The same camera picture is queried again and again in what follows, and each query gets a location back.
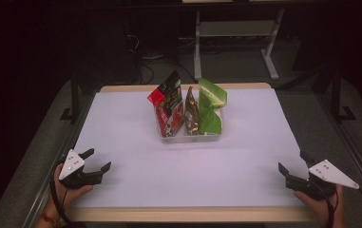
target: snack bag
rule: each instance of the snack bag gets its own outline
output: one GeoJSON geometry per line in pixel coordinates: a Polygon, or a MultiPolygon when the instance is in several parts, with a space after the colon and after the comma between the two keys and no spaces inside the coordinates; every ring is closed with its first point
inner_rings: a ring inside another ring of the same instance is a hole
{"type": "Polygon", "coordinates": [[[199,133],[219,135],[222,132],[219,110],[227,105],[227,92],[205,79],[199,79],[199,86],[199,133]]]}
{"type": "Polygon", "coordinates": [[[149,96],[154,105],[157,123],[162,137],[172,137],[184,123],[183,102],[181,96],[181,79],[174,71],[149,96]]]}
{"type": "Polygon", "coordinates": [[[199,107],[192,93],[192,86],[189,86],[184,102],[184,123],[188,135],[199,134],[199,107]]]}

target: green snack bag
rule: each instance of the green snack bag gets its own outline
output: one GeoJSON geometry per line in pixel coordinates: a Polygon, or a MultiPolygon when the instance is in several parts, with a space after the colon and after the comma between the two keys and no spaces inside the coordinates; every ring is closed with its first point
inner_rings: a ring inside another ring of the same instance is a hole
{"type": "Polygon", "coordinates": [[[199,79],[199,86],[199,133],[219,135],[222,132],[219,110],[227,105],[227,92],[205,79],[199,79]]]}

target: red snack bag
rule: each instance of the red snack bag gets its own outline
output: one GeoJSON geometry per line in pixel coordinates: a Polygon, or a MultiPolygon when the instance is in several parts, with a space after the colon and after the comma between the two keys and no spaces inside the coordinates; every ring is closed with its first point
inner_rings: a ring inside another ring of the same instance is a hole
{"type": "Polygon", "coordinates": [[[183,102],[181,97],[181,79],[174,71],[149,96],[154,105],[157,123],[163,137],[172,137],[183,125],[183,102]]]}

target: table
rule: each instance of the table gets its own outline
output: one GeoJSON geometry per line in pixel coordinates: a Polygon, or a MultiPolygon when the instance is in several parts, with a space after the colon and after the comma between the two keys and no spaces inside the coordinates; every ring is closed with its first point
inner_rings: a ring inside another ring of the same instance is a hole
{"type": "Polygon", "coordinates": [[[104,87],[94,99],[74,150],[81,153],[95,148],[95,154],[86,160],[86,172],[109,161],[112,167],[103,183],[67,212],[70,219],[313,220],[284,187],[285,180],[277,170],[277,162],[282,162],[292,174],[308,171],[274,90],[266,84],[219,86],[228,92],[219,141],[177,144],[160,141],[152,104],[146,99],[155,85],[104,87]]]}

